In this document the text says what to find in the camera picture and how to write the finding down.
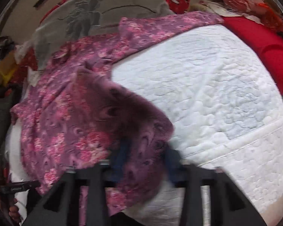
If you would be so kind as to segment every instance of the plastic wrap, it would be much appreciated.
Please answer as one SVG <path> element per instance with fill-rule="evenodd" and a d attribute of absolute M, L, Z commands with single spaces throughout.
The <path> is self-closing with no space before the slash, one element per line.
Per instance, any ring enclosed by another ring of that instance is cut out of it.
<path fill-rule="evenodd" d="M 242 14 L 256 16 L 274 32 L 283 32 L 282 13 L 274 0 L 223 0 L 227 7 Z"/>

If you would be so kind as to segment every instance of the gray fabric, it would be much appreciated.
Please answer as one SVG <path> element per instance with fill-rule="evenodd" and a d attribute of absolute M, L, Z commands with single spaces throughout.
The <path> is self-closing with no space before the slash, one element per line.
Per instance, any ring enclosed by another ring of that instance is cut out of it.
<path fill-rule="evenodd" d="M 117 32 L 122 17 L 155 18 L 174 14 L 165 0 L 69 0 L 53 11 L 35 31 L 38 69 L 66 41 Z"/>

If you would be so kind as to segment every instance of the bed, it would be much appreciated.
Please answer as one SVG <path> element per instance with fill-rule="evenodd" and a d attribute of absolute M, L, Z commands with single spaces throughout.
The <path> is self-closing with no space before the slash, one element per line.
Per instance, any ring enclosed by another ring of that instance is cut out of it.
<path fill-rule="evenodd" d="M 222 25 L 197 28 L 128 57 L 112 79 L 163 110 L 170 144 L 206 168 L 224 167 L 267 225 L 283 217 L 283 100 L 257 55 Z M 183 191 L 164 181 L 125 213 L 147 225 L 177 224 Z M 208 225 L 206 203 L 205 224 Z"/>

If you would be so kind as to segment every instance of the purple fleece blanket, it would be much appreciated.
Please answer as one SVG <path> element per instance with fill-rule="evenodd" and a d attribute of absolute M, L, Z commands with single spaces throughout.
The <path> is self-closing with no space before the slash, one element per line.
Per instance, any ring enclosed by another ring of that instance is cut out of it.
<path fill-rule="evenodd" d="M 184 31 L 222 22 L 204 12 L 124 18 L 118 34 L 84 37 L 54 53 L 37 86 L 11 110 L 13 121 L 22 121 L 23 167 L 41 182 L 40 192 L 67 167 L 92 166 L 128 137 L 132 145 L 124 177 L 106 191 L 110 214 L 151 198 L 162 179 L 161 154 L 173 125 L 147 100 L 113 83 L 111 66 Z"/>

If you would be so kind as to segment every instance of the clutter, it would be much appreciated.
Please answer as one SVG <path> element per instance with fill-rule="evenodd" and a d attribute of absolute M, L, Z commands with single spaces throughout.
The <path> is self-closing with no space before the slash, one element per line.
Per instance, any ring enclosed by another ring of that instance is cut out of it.
<path fill-rule="evenodd" d="M 250 7 L 247 0 L 223 0 L 230 8 L 237 10 L 240 13 L 249 13 Z"/>
<path fill-rule="evenodd" d="M 23 83 L 27 78 L 28 68 L 31 68 L 32 70 L 38 69 L 38 62 L 35 57 L 35 51 L 32 47 L 28 48 L 25 56 L 18 62 L 18 67 L 11 77 L 10 82 L 19 84 Z"/>
<path fill-rule="evenodd" d="M 209 7 L 203 5 L 203 4 L 199 4 L 199 3 L 193 3 L 192 5 L 190 5 L 189 11 L 202 11 L 202 12 L 209 12 L 209 13 L 214 13 L 214 11 L 212 9 L 210 9 Z"/>
<path fill-rule="evenodd" d="M 14 51 L 11 51 L 0 61 L 0 84 L 6 86 L 17 68 Z"/>
<path fill-rule="evenodd" d="M 255 22 L 262 23 L 267 28 L 278 33 L 283 32 L 282 13 L 274 0 L 223 0 L 231 9 L 248 14 L 247 17 Z"/>
<path fill-rule="evenodd" d="M 15 48 L 15 60 L 19 64 L 21 60 L 25 57 L 29 49 L 32 47 L 32 40 L 24 42 L 22 45 L 16 45 Z"/>
<path fill-rule="evenodd" d="M 0 89 L 0 147 L 11 125 L 10 109 L 19 102 L 21 93 L 22 88 L 17 84 Z"/>
<path fill-rule="evenodd" d="M 5 58 L 5 56 L 14 49 L 15 43 L 10 37 L 0 38 L 0 61 Z"/>
<path fill-rule="evenodd" d="M 200 5 L 207 7 L 207 9 L 209 9 L 212 13 L 219 14 L 220 16 L 225 16 L 225 17 L 241 16 L 241 13 L 227 9 L 222 4 L 216 2 L 201 0 L 199 3 Z"/>

